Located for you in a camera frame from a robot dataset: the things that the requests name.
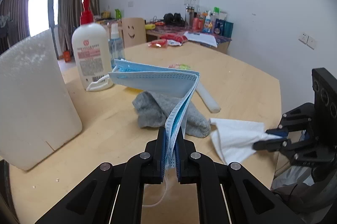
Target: desk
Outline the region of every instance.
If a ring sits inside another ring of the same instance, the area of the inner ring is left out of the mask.
[[[183,36],[186,31],[187,30],[185,27],[171,26],[171,25],[156,26],[153,30],[146,31],[147,42],[158,39],[162,35],[168,34],[168,33]],[[202,46],[207,46],[208,48],[211,48],[221,53],[227,53],[227,48],[231,42],[231,39],[224,37],[224,36],[216,35],[216,34],[210,34],[210,35],[215,37],[215,41],[218,47],[215,48],[212,46],[208,46],[206,44],[202,44]]]
[[[219,113],[210,113],[195,93],[192,102],[206,118],[260,121],[265,123],[266,129],[279,123],[279,81],[242,61],[191,42],[166,49],[141,44],[127,48],[125,56],[130,61],[163,67],[185,63],[199,71],[201,82],[222,108]],[[63,77],[82,120],[83,132],[28,172],[10,167],[12,196],[21,224],[35,223],[100,163],[126,162],[143,152],[146,143],[157,136],[157,129],[138,128],[131,102],[139,90],[116,85],[101,92],[86,92],[76,67],[64,72]],[[195,143],[197,151],[221,162],[209,136],[186,138]],[[276,156],[258,152],[243,165],[270,187]],[[153,208],[143,208],[142,223],[198,222],[196,186],[178,184],[176,179],[174,181],[174,172],[170,173],[171,184],[163,202]]]

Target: wooden chair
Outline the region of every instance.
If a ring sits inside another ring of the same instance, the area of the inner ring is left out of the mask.
[[[145,21],[140,17],[122,18],[124,47],[146,43]]]

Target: smiley face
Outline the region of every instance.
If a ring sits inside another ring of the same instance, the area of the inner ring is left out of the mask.
[[[130,33],[127,33],[131,39],[134,39],[134,34],[130,35]]]

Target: barcode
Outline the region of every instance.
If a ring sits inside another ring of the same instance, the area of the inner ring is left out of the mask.
[[[92,81],[93,82],[96,82],[96,81],[98,81],[100,78],[102,78],[103,76],[93,76],[92,77]]]

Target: blue surgical mask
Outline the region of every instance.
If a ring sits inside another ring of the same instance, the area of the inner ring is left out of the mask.
[[[181,98],[165,123],[166,168],[175,167],[173,156],[179,128],[185,137],[187,107],[199,82],[199,73],[163,68],[115,59],[116,67],[109,73],[113,83],[168,96]]]

